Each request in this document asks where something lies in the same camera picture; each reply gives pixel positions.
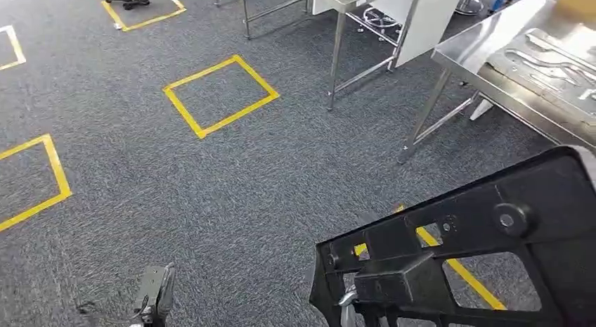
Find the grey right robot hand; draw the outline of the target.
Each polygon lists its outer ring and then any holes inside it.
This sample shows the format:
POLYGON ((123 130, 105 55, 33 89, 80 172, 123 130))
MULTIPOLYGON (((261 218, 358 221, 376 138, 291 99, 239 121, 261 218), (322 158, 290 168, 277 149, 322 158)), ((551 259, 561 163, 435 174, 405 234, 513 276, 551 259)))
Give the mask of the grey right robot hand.
POLYGON ((341 327, 356 327, 356 310, 354 308, 354 302, 357 299, 358 293, 355 285, 348 287, 338 303, 341 307, 341 327))

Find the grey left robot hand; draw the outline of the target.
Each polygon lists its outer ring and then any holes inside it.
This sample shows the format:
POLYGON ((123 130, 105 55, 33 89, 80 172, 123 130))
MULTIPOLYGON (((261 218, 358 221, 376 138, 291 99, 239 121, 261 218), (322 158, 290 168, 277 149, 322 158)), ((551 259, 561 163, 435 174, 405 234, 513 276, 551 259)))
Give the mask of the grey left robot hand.
POLYGON ((133 326, 167 326, 174 306, 175 263, 165 267, 148 266, 141 277, 133 304, 133 326))

